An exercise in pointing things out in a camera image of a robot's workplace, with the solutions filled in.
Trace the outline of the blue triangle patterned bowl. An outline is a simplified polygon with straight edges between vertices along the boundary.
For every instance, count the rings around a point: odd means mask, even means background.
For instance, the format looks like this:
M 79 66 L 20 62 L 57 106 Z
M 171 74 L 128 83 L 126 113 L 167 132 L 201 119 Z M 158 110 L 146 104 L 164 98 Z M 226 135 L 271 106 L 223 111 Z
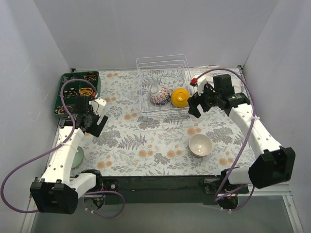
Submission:
M 150 101 L 157 105 L 163 105 L 170 101 L 168 88 L 162 85 L 153 85 L 150 89 Z

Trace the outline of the yellow bowl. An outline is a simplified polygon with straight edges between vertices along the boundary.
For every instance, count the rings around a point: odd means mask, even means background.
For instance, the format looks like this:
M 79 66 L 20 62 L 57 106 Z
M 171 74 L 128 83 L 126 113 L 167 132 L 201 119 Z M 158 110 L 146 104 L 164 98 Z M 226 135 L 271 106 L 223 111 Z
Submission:
M 177 108 L 184 108 L 188 105 L 189 92 L 184 88 L 176 89 L 171 94 L 171 103 Z

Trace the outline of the white wire dish rack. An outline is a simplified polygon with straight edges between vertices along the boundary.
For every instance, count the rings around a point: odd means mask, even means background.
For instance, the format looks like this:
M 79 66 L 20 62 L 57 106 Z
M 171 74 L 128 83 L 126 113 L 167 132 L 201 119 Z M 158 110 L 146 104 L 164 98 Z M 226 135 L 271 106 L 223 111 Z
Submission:
M 141 57 L 136 60 L 139 80 L 139 106 L 146 119 L 187 119 L 188 106 L 176 107 L 171 102 L 173 91 L 182 88 L 194 93 L 190 86 L 190 69 L 185 55 Z M 157 87 L 169 92 L 169 98 L 156 103 L 151 90 Z

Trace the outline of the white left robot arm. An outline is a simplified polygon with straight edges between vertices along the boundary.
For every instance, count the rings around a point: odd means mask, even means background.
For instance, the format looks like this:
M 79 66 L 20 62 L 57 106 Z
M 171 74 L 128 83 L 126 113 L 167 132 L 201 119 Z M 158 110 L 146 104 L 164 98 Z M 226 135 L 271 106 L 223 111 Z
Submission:
M 101 173 L 85 170 L 70 179 L 72 164 L 79 144 L 86 133 L 99 137 L 108 117 L 104 115 L 106 100 L 78 97 L 73 110 L 60 121 L 57 146 L 50 162 L 38 182 L 30 187 L 38 210 L 42 213 L 73 214 L 78 199 L 87 191 L 99 194 L 103 190 Z

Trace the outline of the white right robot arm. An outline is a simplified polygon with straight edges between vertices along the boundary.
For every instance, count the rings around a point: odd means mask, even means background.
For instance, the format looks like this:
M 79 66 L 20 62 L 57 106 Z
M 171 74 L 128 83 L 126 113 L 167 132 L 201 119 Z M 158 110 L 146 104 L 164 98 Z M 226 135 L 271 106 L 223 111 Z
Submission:
M 283 147 L 264 127 L 243 93 L 236 93 L 229 74 L 213 77 L 209 84 L 203 75 L 192 78 L 191 86 L 197 91 L 188 99 L 189 114 L 199 118 L 198 106 L 204 112 L 211 107 L 219 107 L 239 127 L 253 150 L 255 161 L 250 167 L 237 167 L 223 172 L 220 188 L 233 192 L 239 184 L 251 184 L 261 189 L 291 179 L 295 152 L 291 147 Z

